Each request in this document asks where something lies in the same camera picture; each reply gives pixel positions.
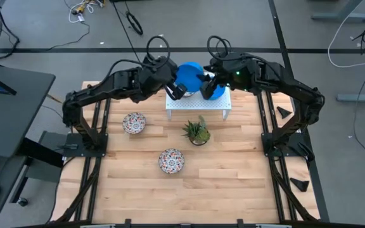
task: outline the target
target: white stand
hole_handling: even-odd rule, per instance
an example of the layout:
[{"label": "white stand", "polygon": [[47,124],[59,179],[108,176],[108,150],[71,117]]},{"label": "white stand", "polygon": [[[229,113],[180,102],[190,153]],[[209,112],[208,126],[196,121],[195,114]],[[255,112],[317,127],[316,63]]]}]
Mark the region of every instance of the white stand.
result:
[{"label": "white stand", "polygon": [[173,101],[167,95],[165,98],[165,109],[169,120],[171,120],[172,110],[222,110],[223,120],[226,120],[232,110],[230,89],[225,87],[224,94],[214,101],[205,100],[200,91],[188,98],[181,98],[177,101]]}]

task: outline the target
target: floor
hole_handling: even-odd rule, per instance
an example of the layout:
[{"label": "floor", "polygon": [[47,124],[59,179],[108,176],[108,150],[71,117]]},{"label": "floor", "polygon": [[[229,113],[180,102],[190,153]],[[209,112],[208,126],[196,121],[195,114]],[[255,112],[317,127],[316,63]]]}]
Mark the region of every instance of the floor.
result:
[{"label": "floor", "polygon": [[[294,49],[327,48],[339,23],[316,22],[310,16],[314,11],[336,11],[345,2],[275,0],[286,46]],[[140,37],[127,28],[135,47],[145,47],[147,40],[157,34],[163,34],[176,48],[204,48],[207,37],[215,34],[227,38],[233,47],[279,47],[267,1],[152,0],[132,1],[128,5],[144,29],[144,36]],[[125,11],[124,4],[117,3],[117,6]],[[365,1],[356,11],[365,13]],[[68,9],[62,0],[49,4],[41,0],[23,0],[20,4],[6,1],[2,12],[10,29],[21,38],[19,48],[48,48],[77,40],[87,30],[79,23],[68,22]],[[128,48],[129,44],[112,6],[97,8],[93,14],[86,13],[85,18],[91,27],[90,34],[76,44],[62,47],[62,52],[69,53],[15,53],[1,60],[0,64],[55,74],[51,94],[64,98],[68,91],[79,89],[82,81],[102,79],[114,61],[135,58],[130,52],[113,52],[115,48]],[[333,48],[356,48],[357,43],[351,41],[350,36],[356,36],[364,29],[365,24],[345,24]],[[153,47],[159,45],[160,42],[152,44]],[[2,34],[0,48],[10,46],[8,38]],[[113,49],[109,49],[109,53],[99,53],[99,49],[76,53],[77,48]],[[283,62],[279,53],[255,54],[269,61]],[[335,100],[339,92],[358,92],[365,78],[365,66],[335,68],[328,61],[327,54],[290,53],[289,57],[295,78],[318,87],[326,96],[320,121],[310,126],[309,132],[330,220],[365,224],[365,151],[356,143],[352,132],[354,104]],[[332,58],[342,65],[365,62],[365,55],[359,54],[332,54]],[[199,53],[172,53],[172,59],[178,64],[196,61],[205,65],[210,56],[203,50]],[[125,63],[117,69],[131,66]],[[45,105],[60,110],[60,106],[51,101],[45,101]],[[44,130],[68,132],[58,115],[42,108],[28,136],[38,140]],[[365,104],[359,104],[356,131],[365,145]],[[54,188],[54,183],[29,182],[23,192],[23,196],[30,200],[29,206],[6,205],[0,216],[0,227],[47,221],[53,207]]]}]

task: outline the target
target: white cable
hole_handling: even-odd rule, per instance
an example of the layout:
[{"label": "white cable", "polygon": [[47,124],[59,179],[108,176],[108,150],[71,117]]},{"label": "white cable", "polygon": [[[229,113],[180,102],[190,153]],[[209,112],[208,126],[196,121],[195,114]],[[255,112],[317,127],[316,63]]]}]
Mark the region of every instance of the white cable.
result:
[{"label": "white cable", "polygon": [[[84,2],[85,2],[85,1],[86,1],[86,0],[82,0],[82,2],[81,2],[81,3],[76,4],[76,5],[74,5],[73,7],[71,7],[71,8],[70,8],[70,11],[68,12],[68,21],[69,21],[70,23],[77,23],[77,22],[80,22],[80,20],[71,21],[71,14],[72,14],[73,9],[74,9],[76,6],[79,6],[79,5],[81,5],[81,4],[84,4]],[[90,13],[94,13],[94,8],[92,7],[92,5],[98,5],[98,4],[97,4],[97,3],[93,3],[92,1],[90,1],[89,3],[87,3],[86,8],[87,8],[88,12],[90,12]]]},{"label": "white cable", "polygon": [[343,20],[343,22],[340,24],[340,26],[339,26],[339,28],[337,29],[337,31],[336,31],[336,33],[335,33],[335,36],[333,37],[333,39],[332,39],[332,41],[330,42],[330,44],[329,44],[329,47],[328,47],[328,57],[329,57],[329,61],[330,61],[330,63],[333,65],[333,66],[335,66],[335,67],[338,67],[338,68],[349,68],[349,67],[357,67],[357,66],[363,66],[363,65],[365,65],[365,63],[358,63],[358,64],[353,64],[353,65],[349,65],[349,66],[340,66],[340,65],[337,65],[336,63],[334,63],[333,61],[332,61],[332,59],[330,58],[330,47],[332,46],[332,44],[333,44],[333,42],[335,41],[335,39],[336,39],[336,36],[337,36],[337,34],[339,33],[339,31],[340,31],[340,29],[341,29],[341,27],[343,26],[343,24],[346,22],[346,20],[349,18],[349,16],[355,11],[355,9],[357,9],[357,7],[359,7],[360,6],[360,4],[361,3],[359,3],[354,9],[353,9],[353,11],[351,11],[350,13],[349,13],[349,15],[347,15],[346,16],[346,18]]}]

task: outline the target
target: wooden table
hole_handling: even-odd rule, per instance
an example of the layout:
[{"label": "wooden table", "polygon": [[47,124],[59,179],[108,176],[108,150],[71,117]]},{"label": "wooden table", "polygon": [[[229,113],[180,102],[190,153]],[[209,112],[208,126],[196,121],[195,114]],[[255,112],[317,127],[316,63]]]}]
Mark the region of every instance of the wooden table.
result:
[{"label": "wooden table", "polygon": [[[95,83],[84,82],[83,87]],[[139,104],[130,99],[112,100],[108,152],[101,164],[93,223],[123,224],[125,219],[132,219],[134,224],[235,224],[236,219],[245,223],[278,222],[269,164],[260,138],[257,98],[247,92],[231,91],[233,108],[225,121],[219,111],[179,111],[168,121],[165,96],[160,91]],[[288,96],[273,94],[272,99],[274,105],[292,110]],[[143,113],[147,119],[146,128],[137,135],[122,129],[123,118],[133,111]],[[94,105],[84,108],[90,124],[93,112]],[[198,115],[204,116],[211,133],[210,141],[203,146],[194,146],[181,136],[184,124],[198,121]],[[269,114],[267,117],[272,129]],[[278,117],[278,124],[283,125],[289,118]],[[158,156],[167,148],[180,149],[184,154],[185,166],[177,174],[165,174],[158,167]],[[303,158],[288,157],[286,164],[289,177],[311,179]],[[76,158],[63,170],[53,220],[77,195],[83,165],[84,159]],[[306,193],[293,184],[291,188],[306,209],[319,218],[312,186]],[[289,218],[282,190],[281,197]],[[82,218],[86,211],[84,202]]]}]

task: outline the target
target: potted succulent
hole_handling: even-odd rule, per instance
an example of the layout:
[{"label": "potted succulent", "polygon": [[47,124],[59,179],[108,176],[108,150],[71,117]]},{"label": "potted succulent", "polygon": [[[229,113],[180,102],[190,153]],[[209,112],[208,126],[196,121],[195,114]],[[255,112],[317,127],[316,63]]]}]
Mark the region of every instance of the potted succulent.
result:
[{"label": "potted succulent", "polygon": [[207,130],[204,118],[202,116],[199,117],[200,122],[193,123],[188,120],[188,124],[186,124],[186,127],[183,128],[183,130],[187,132],[184,136],[196,146],[204,145],[210,138],[210,133]]}]

